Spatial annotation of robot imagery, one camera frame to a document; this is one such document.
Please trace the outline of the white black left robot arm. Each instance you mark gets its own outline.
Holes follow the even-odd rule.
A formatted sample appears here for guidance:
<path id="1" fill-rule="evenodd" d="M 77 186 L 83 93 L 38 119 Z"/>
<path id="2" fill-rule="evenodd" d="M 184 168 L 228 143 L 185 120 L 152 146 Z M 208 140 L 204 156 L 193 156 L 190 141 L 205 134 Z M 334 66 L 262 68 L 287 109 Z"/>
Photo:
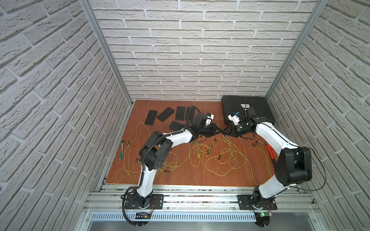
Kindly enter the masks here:
<path id="1" fill-rule="evenodd" d="M 133 194 L 134 201 L 141 209 L 151 203 L 153 183 L 157 171 L 163 166 L 172 148 L 195 141 L 199 136 L 213 137 L 223 132 L 213 123 L 214 115 L 199 113 L 192 123 L 187 122 L 181 129 L 171 133 L 155 131 L 140 150 L 141 174 L 136 186 L 129 187 L 123 196 L 125 204 L 129 194 Z"/>

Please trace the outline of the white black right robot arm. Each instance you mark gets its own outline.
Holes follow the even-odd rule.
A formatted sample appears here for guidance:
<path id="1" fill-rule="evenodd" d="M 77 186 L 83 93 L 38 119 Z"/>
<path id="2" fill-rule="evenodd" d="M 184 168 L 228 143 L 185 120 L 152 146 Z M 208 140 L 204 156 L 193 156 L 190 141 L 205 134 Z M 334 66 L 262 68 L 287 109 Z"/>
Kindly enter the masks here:
<path id="1" fill-rule="evenodd" d="M 261 136 L 278 155 L 274 175 L 265 183 L 256 187 L 251 196 L 251 203 L 256 209 L 269 207 L 276 195 L 312 179 L 312 158 L 309 148 L 300 147 L 280 133 L 264 117 L 229 115 L 228 135 L 243 136 L 254 132 Z"/>

